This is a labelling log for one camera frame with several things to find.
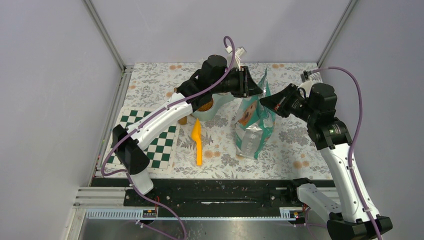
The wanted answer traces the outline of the green pet food bag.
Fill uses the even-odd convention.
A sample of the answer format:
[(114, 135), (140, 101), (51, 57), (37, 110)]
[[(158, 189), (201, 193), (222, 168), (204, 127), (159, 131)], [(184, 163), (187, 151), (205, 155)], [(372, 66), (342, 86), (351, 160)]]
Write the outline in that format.
[(261, 98), (271, 95), (267, 76), (266, 69), (257, 84), (262, 92), (244, 98), (235, 115), (234, 136), (238, 156), (257, 159), (274, 131), (276, 114), (260, 103)]

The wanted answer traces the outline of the orange plastic scoop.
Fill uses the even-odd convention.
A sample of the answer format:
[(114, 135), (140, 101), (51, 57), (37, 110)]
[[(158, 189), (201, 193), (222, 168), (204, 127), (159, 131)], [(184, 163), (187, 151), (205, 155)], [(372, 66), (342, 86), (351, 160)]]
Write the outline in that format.
[(191, 138), (195, 142), (196, 147), (196, 165), (201, 166), (203, 164), (203, 148), (202, 148), (202, 128), (199, 119), (197, 118), (191, 132)]

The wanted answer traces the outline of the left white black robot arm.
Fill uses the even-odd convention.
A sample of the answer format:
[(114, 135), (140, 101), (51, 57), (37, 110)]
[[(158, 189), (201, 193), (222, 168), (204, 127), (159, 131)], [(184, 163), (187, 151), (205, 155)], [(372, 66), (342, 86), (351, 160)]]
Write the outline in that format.
[(247, 66), (235, 67), (223, 56), (210, 55), (159, 108), (132, 125), (115, 126), (110, 153), (124, 165), (128, 180), (137, 191), (136, 199), (144, 206), (155, 200), (154, 184), (147, 170), (150, 159), (144, 150), (160, 133), (209, 103), (214, 94), (247, 98), (262, 91)]

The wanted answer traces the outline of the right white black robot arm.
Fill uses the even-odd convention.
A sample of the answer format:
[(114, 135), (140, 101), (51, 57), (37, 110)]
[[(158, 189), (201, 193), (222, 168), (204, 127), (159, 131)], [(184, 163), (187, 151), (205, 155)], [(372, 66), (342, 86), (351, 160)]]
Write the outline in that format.
[(289, 84), (282, 91), (263, 97), (263, 107), (286, 118), (293, 115), (307, 124), (307, 132), (324, 158), (339, 197), (334, 202), (307, 178), (294, 180), (287, 191), (293, 206), (302, 203), (326, 223), (333, 240), (372, 240), (393, 228), (391, 219), (380, 214), (371, 200), (353, 155), (353, 140), (346, 125), (336, 116), (337, 95), (332, 86), (315, 83), (309, 95)]

